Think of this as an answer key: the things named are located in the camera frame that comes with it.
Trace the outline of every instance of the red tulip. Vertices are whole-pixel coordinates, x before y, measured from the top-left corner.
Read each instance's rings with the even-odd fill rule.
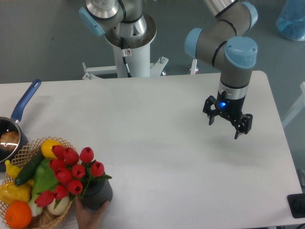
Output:
[[[68,195],[68,190],[64,185],[58,185],[53,191],[55,199],[62,199]]]
[[[60,159],[50,159],[49,166],[54,172],[56,172],[58,168],[65,168],[66,163]]]
[[[54,195],[51,191],[47,190],[41,193],[36,200],[34,200],[35,204],[37,204],[38,207],[42,208],[45,206],[48,206],[50,203],[52,203],[54,200]]]
[[[74,195],[80,194],[82,191],[82,183],[79,180],[73,180],[68,184],[68,191]]]
[[[80,159],[83,163],[90,163],[94,158],[93,150],[90,147],[82,149]]]
[[[64,159],[63,152],[65,151],[65,149],[66,148],[61,145],[52,146],[52,152],[60,160]]]
[[[85,167],[81,164],[73,165],[72,175],[75,178],[81,179],[86,174]]]
[[[94,164],[91,167],[91,174],[95,177],[100,177],[105,172],[104,165],[101,162],[94,162]]]
[[[77,162],[80,160],[80,156],[72,148],[66,148],[63,152],[63,157],[65,158],[67,165],[70,166],[77,164]]]
[[[54,174],[56,179],[63,185],[67,185],[73,179],[71,171],[67,168],[58,168]]]

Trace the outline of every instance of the woven basket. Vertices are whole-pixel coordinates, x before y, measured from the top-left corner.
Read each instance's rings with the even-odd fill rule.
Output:
[[[55,137],[41,138],[32,141],[32,143],[28,143],[21,150],[19,150],[18,154],[16,154],[14,159],[12,159],[11,161],[12,165],[22,168],[34,155],[38,153],[38,151],[41,148],[41,144],[47,139],[56,140],[62,143],[64,147],[70,147],[75,150],[75,148],[70,144],[70,142],[67,142],[62,138],[55,138]],[[5,173],[4,181],[2,183],[4,184],[6,182],[12,182],[12,181],[14,180],[10,176],[8,176],[7,173]],[[47,208],[44,208],[39,216],[32,218],[31,223],[26,227],[26,229],[51,229],[57,226],[67,216],[69,209],[71,208],[71,205],[72,202],[69,204],[66,211],[60,216],[54,216],[48,211]],[[3,218],[2,222],[5,223],[6,226],[9,228],[5,220],[5,212],[7,207],[8,205],[3,203],[2,201],[0,202],[0,216]]]

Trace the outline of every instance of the blue led light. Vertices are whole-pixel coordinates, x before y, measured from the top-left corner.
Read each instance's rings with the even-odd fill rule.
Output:
[[[227,104],[224,103],[224,102],[221,102],[219,105],[220,105],[221,108],[224,108]]]

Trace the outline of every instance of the saucepan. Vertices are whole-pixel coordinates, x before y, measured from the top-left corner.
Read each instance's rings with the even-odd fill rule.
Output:
[[[6,169],[4,162],[11,161],[18,151],[28,143],[28,139],[21,131],[18,122],[21,121],[26,104],[40,85],[41,80],[34,80],[17,103],[10,118],[0,117],[0,172],[4,172]]]

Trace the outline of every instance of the dark gray vase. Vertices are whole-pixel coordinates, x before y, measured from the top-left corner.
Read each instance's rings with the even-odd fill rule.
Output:
[[[100,180],[94,186],[88,187],[81,202],[84,207],[87,207],[93,211],[99,209],[103,203],[112,200],[112,188],[109,180]]]

